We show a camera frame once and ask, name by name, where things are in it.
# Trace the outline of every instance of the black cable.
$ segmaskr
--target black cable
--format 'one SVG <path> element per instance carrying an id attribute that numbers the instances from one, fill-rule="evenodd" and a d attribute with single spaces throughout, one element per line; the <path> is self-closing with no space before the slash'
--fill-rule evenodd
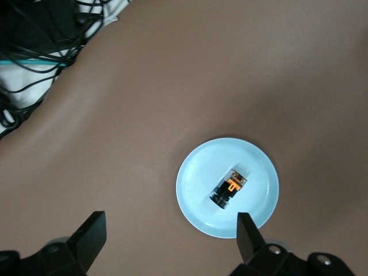
<path id="1" fill-rule="evenodd" d="M 22 46 L 17 46 L 17 45 L 12 45 L 10 43 L 10 45 L 12 47 L 15 47 L 18 50 L 21 50 L 23 53 L 17 53 L 17 55 L 21 55 L 24 57 L 28 57 L 31 59 L 41 59 L 41 60 L 47 60 L 47 61 L 52 61 L 52 62 L 57 62 L 57 65 L 53 66 L 51 69 L 49 70 L 34 70 L 31 69 L 27 66 L 24 66 L 23 64 L 20 64 L 19 62 L 17 62 L 16 59 L 14 58 L 10 58 L 8 53 L 4 53 L 0 51 L 0 55 L 4 56 L 7 58 L 7 60 L 12 61 L 13 63 L 15 63 L 16 65 L 29 70 L 29 71 L 33 71 L 33 72 L 37 72 L 37 73 L 41 73 L 41 74 L 46 74 L 49 72 L 52 72 L 54 70 L 55 73 L 53 76 L 49 76 L 47 78 L 44 79 L 40 79 L 37 80 L 33 83 L 28 84 L 27 86 L 17 90 L 17 91 L 10 91 L 9 89 L 3 87 L 2 85 L 0 85 L 0 92 L 2 90 L 2 92 L 0 93 L 0 124 L 3 125 L 6 129 L 0 133 L 0 140 L 6 136 L 7 134 L 9 134 L 11 131 L 13 131 L 14 129 L 18 128 L 25 120 L 27 120 L 29 118 L 29 116 L 32 114 L 32 112 L 42 103 L 46 93 L 44 93 L 44 95 L 37 100 L 33 105 L 27 106 L 25 108 L 18 108 L 16 107 L 9 99 L 9 97 L 5 96 L 4 93 L 20 93 L 22 91 L 25 91 L 27 89 L 29 89 L 30 87 L 37 85 L 41 82 L 47 81 L 47 80 L 52 80 L 52 83 L 56 80 L 56 78 L 60 75 L 60 73 L 65 69 L 65 67 L 60 66 L 60 64 L 65 63 L 67 66 L 70 66 L 74 63 L 77 55 L 80 53 L 80 51 L 82 50 L 82 48 L 84 47 L 84 45 L 92 38 L 94 37 L 94 35 L 103 27 L 104 25 L 104 18 L 105 18 L 105 5 L 107 3 L 109 3 L 111 0 L 99 0 L 99 2 L 97 3 L 97 0 L 94 0 L 93 3 L 84 3 L 81 1 L 76 0 L 76 2 L 79 5 L 85 5 L 90 7 L 88 13 L 79 13 L 83 15 L 87 15 L 87 20 L 85 21 L 84 24 L 82 24 L 80 31 L 78 32 L 78 35 L 75 39 L 70 40 L 70 48 L 69 50 L 63 55 L 62 52 L 60 51 L 58 45 L 56 44 L 56 42 L 49 36 L 49 34 L 47 34 L 45 31 L 43 31 L 42 29 L 40 29 L 26 14 L 24 14 L 15 4 L 13 4 L 11 2 L 11 0 L 7 0 L 7 2 L 12 6 L 12 8 L 19 13 L 20 15 L 22 15 L 27 21 L 29 21 L 38 31 L 40 31 L 43 36 L 47 36 L 47 39 L 51 41 L 51 43 L 55 46 L 56 48 L 56 52 L 58 52 L 60 54 L 60 56 L 54 56 L 54 55 L 50 55 L 48 53 L 43 53 L 42 51 L 37 51 L 35 49 L 28 49 Z M 93 13 L 93 9 L 95 7 L 101 7 L 101 11 L 98 13 Z M 86 37 L 86 32 L 94 25 L 96 24 L 98 21 L 100 21 L 99 25 L 97 26 L 96 30 L 89 36 Z M 61 29 L 59 28 L 59 26 L 57 26 L 57 24 L 55 24 L 55 19 L 53 19 L 54 25 L 56 26 L 58 32 L 65 37 L 64 34 L 62 34 Z M 12 116 L 14 122 L 9 121 L 6 117 L 5 117 L 5 110 Z"/>

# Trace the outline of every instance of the small electronic component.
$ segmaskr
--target small electronic component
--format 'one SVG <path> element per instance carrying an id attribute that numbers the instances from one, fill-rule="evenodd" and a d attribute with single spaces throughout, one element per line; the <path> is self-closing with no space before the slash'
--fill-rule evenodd
<path id="1" fill-rule="evenodd" d="M 225 209 L 230 198 L 244 186 L 247 180 L 235 170 L 230 170 L 213 189 L 209 198 L 219 207 Z"/>

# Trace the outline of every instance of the teal cable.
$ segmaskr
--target teal cable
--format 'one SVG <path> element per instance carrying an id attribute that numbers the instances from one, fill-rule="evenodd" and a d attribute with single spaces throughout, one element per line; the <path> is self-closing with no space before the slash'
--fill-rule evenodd
<path id="1" fill-rule="evenodd" d="M 16 60 L 17 63 L 20 64 L 36 64 L 36 65 L 59 65 L 66 67 L 67 65 L 65 63 L 58 63 L 58 62 L 49 62 L 48 60 L 39 60 L 39 59 L 21 59 Z M 15 64 L 11 60 L 0 60 L 0 65 L 9 65 L 9 64 Z"/>

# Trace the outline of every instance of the screw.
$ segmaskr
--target screw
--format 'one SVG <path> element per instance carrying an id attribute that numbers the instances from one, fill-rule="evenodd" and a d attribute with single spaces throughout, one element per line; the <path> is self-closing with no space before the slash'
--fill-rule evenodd
<path id="1" fill-rule="evenodd" d="M 9 256 L 7 255 L 0 256 L 0 262 L 3 262 L 4 260 L 8 260 L 8 259 L 9 259 Z"/>
<path id="2" fill-rule="evenodd" d="M 269 247 L 269 250 L 273 253 L 273 254 L 281 254 L 281 249 L 278 248 L 277 246 L 270 246 Z"/>
<path id="3" fill-rule="evenodd" d="M 47 252 L 49 252 L 49 253 L 55 253 L 55 252 L 58 252 L 58 250 L 59 250 L 59 246 L 50 246 L 47 249 Z"/>
<path id="4" fill-rule="evenodd" d="M 321 263 L 323 263 L 326 266 L 329 266 L 331 264 L 331 260 L 328 259 L 325 255 L 318 255 L 317 260 L 319 260 Z"/>

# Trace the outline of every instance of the light blue dish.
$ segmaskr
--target light blue dish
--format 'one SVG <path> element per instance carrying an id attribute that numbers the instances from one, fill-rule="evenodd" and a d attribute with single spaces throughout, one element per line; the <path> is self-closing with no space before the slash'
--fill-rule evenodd
<path id="1" fill-rule="evenodd" d="M 221 209 L 209 195 L 232 168 L 248 181 Z M 255 145 L 235 138 L 214 139 L 197 147 L 177 177 L 177 199 L 184 216 L 203 233 L 224 239 L 236 237 L 238 212 L 249 213 L 260 228 L 271 217 L 278 195 L 271 160 Z"/>

